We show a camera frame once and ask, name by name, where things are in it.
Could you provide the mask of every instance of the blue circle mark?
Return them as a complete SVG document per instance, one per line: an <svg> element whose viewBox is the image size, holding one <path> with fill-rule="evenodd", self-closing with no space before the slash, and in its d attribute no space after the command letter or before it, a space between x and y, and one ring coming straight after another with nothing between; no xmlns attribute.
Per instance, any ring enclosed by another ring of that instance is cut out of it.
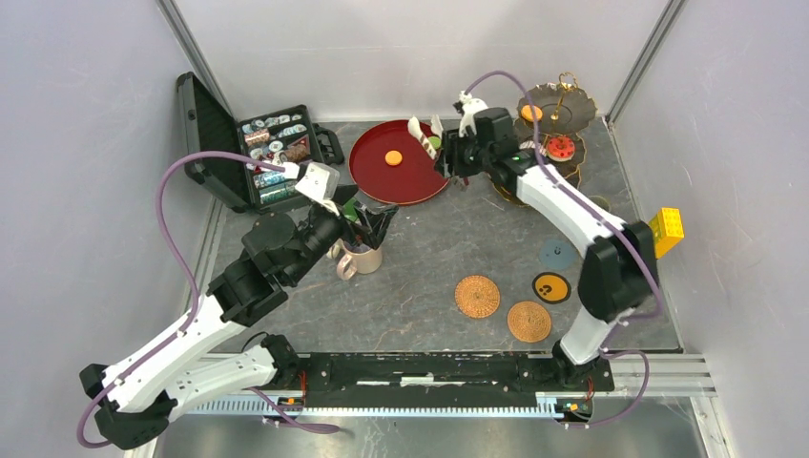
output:
<svg viewBox="0 0 809 458"><path fill-rule="evenodd" d="M565 270L576 260L578 254L566 241L550 239L539 250L539 260L551 270Z"/></svg>

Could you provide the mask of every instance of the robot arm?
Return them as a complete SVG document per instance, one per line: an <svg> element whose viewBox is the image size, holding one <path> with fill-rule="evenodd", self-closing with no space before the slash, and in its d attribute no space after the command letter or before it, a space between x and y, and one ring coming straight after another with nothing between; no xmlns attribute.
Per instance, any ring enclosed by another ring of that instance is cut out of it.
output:
<svg viewBox="0 0 809 458"><path fill-rule="evenodd" d="M342 208L357 186L338 186L337 171L311 163L299 174L296 189L314 204L308 218L296 224L288 215L264 215L242 238L244 251L209 283L197 316L185 331L188 313L117 364L90 364L79 377L94 398L117 385L99 403L95 422L101 434L119 448L139 447L159 435L185 412L217 397L251 386L288 386L298 377L298 357L283 336L268 336L246 352L213 364L197 361L218 344L237 336L287 300L283 287L301 278L342 239L378 248L398 207L372 212L355 202L359 221L345 218ZM135 369L125 382L119 375L153 352L172 334L177 337Z"/></svg>
<svg viewBox="0 0 809 458"><path fill-rule="evenodd" d="M639 267L609 226L622 231L658 281L652 231L642 221L627 224L602 210L554 167L542 167L533 149L520 148L506 109L488 108L465 93L455 108L462 115L461 125L443 132L435 170L444 177L487 174L550 220L584 258L577 288L583 306L552 350L560 365L557 377L579 378L593 367L612 329L651 294Z"/></svg>

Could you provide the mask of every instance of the open case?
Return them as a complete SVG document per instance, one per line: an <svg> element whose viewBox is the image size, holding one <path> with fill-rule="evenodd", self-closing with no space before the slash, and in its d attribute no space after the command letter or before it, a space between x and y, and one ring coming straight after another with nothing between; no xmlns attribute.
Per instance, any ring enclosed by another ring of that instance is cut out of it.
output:
<svg viewBox="0 0 809 458"><path fill-rule="evenodd" d="M262 149L266 155L278 154L281 158L281 154L299 145L299 150L308 149L308 154L296 155L301 161L324 164L344 161L337 136L312 123L305 105L238 121L193 73L182 74L176 87L187 154L225 151L251 156L252 152ZM276 151L270 151L270 147L275 147ZM308 202L284 183L272 183L260 189L254 181L260 172L232 160L201 159L187 164L185 173L237 213L282 213Z"/></svg>

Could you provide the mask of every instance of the case handle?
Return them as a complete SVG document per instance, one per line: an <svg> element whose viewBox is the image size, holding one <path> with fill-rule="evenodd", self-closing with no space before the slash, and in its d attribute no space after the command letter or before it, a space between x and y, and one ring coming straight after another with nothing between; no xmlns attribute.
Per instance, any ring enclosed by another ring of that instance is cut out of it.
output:
<svg viewBox="0 0 809 458"><path fill-rule="evenodd" d="M340 141L337 139L337 134L321 127L320 124L315 124L314 127L315 137L318 140L318 144L321 146L323 163L326 165L344 163L345 156L342 154L342 147L340 146Z"/></svg>

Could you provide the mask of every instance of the white wall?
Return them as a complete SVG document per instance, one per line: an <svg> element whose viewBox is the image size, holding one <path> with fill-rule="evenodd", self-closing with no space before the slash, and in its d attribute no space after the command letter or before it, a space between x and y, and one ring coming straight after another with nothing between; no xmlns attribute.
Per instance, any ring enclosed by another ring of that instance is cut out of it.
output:
<svg viewBox="0 0 809 458"><path fill-rule="evenodd" d="M154 0L3 2L0 61L0 456L121 456L76 443L78 372L178 315L153 196L180 155L175 80L190 65ZM185 254L209 202L186 177L170 185Z"/></svg>
<svg viewBox="0 0 809 458"><path fill-rule="evenodd" d="M741 457L809 446L807 23L805 2L688 2L616 125L643 217L682 211L662 280Z"/></svg>
<svg viewBox="0 0 809 458"><path fill-rule="evenodd" d="M666 0L176 0L234 114L454 115L479 75L572 71L606 112ZM507 81L475 93L516 108Z"/></svg>

